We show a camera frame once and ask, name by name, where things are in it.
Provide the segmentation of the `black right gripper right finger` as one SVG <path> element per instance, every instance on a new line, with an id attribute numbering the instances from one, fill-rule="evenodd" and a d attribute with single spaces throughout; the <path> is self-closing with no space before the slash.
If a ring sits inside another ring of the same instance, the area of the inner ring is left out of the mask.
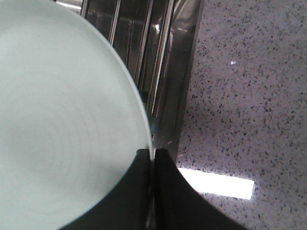
<path id="1" fill-rule="evenodd" d="M 154 208 L 158 230 L 244 230 L 186 181 L 168 150 L 157 149 L 154 157 Z"/>

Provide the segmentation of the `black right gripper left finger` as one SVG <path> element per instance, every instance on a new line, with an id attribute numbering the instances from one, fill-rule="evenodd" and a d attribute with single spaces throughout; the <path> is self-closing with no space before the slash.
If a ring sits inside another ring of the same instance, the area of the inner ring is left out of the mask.
<path id="1" fill-rule="evenodd" d="M 145 230 L 151 202 L 151 157 L 139 149 L 127 172 L 93 208 L 63 230 Z"/>

